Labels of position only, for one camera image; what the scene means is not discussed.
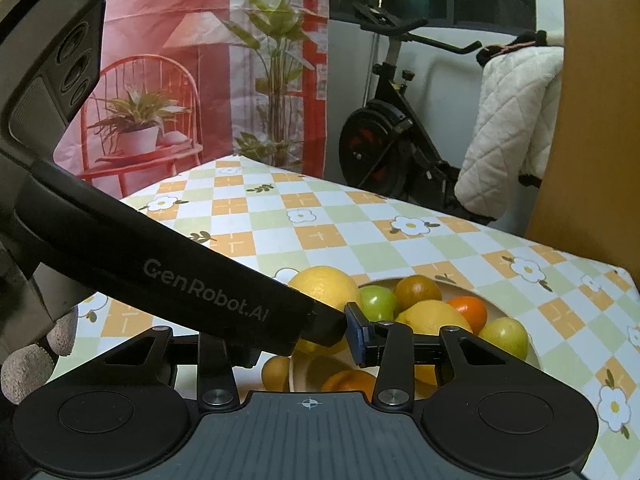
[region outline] green apple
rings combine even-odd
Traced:
[[[362,312],[369,321],[393,321],[398,310],[398,298],[388,288],[366,285],[360,289]]]
[[[525,360],[529,352],[529,335],[522,323],[510,317],[500,317],[487,323],[478,337]]]

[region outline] beige bowl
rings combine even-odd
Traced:
[[[389,290],[394,290],[401,278],[389,278],[386,280],[377,280],[367,283],[366,285],[386,286]],[[487,309],[487,322],[499,317],[506,317],[506,314],[496,307],[493,303],[486,300],[482,296],[469,292],[464,288],[452,285],[446,282],[438,281],[438,286],[442,292],[442,300],[448,301],[457,296],[475,296],[484,301]],[[527,354],[527,363],[540,369],[540,360],[535,353],[529,336],[529,353]],[[358,369],[353,362],[349,349],[343,350],[331,357],[317,356],[312,357],[302,352],[293,352],[289,365],[289,388],[292,392],[319,392],[324,382],[333,374],[342,370]],[[372,375],[378,375],[378,367],[363,368],[364,371]],[[435,386],[424,384],[420,381],[415,382],[416,399],[425,399],[429,397],[435,390]]]

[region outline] stationary bike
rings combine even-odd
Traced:
[[[402,70],[402,84],[395,82],[402,43],[415,41],[453,54],[470,54],[482,47],[475,41],[459,48],[412,34],[428,24],[427,18],[402,22],[387,10],[354,4],[360,28],[389,38],[373,99],[352,113],[342,127],[338,145],[340,167],[348,186],[382,196],[415,202],[481,224],[494,219],[471,213],[456,199],[454,187],[460,168],[443,160],[404,94],[415,73]]]

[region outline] wooden panel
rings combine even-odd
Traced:
[[[640,0],[564,0],[562,94],[527,237],[640,285]]]

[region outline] white quilted jacket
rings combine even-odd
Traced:
[[[523,48],[484,67],[478,120],[455,188],[469,211],[498,219],[520,174],[544,177],[563,54],[561,46]]]

